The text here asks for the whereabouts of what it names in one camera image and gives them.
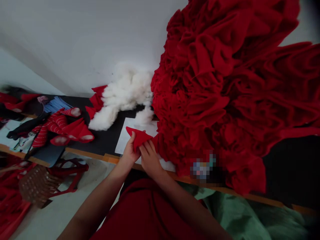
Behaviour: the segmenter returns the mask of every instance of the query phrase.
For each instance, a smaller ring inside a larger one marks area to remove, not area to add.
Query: tiled floor
[[[68,157],[70,159],[74,155],[68,154],[65,159],[68,159]],[[32,207],[10,239],[57,239],[87,196],[115,166],[96,159],[81,158],[89,165],[89,170],[83,174],[78,184],[78,190],[74,193],[67,193],[52,198],[53,202],[44,209]]]

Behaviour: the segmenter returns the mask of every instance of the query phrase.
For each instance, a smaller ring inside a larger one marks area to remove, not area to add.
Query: red clothing
[[[132,183],[108,213],[91,240],[205,239],[175,211],[151,179]]]

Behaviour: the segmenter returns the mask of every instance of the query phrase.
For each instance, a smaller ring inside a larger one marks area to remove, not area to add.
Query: wall
[[[51,85],[66,95],[90,96],[92,87],[113,80],[119,61],[155,70],[167,23],[186,4],[187,0],[1,0],[0,33],[9,39],[6,48]],[[282,45],[319,43],[311,0],[301,1],[299,20]]]
[[[37,93],[63,95],[61,91],[0,48],[0,86],[6,84]]]

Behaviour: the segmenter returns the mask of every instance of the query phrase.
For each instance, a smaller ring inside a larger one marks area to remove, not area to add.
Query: green cloth
[[[197,200],[202,199],[215,219],[235,240],[300,240],[308,236],[303,216],[292,209],[178,183]]]

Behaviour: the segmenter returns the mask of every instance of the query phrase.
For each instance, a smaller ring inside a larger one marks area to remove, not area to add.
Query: human hand
[[[138,158],[141,156],[141,153],[140,151],[137,151],[137,152],[134,152],[134,149],[133,149],[133,142],[134,142],[134,139],[136,138],[136,133],[135,132],[132,132],[132,135],[131,135],[131,138],[129,139],[125,149],[124,149],[124,152],[123,152],[123,156],[121,159],[123,159],[123,161],[127,161],[129,162],[130,164],[134,164]]]
[[[149,140],[141,145],[139,149],[141,152],[141,165],[143,169],[152,179],[159,177],[164,170],[160,164],[153,142]]]

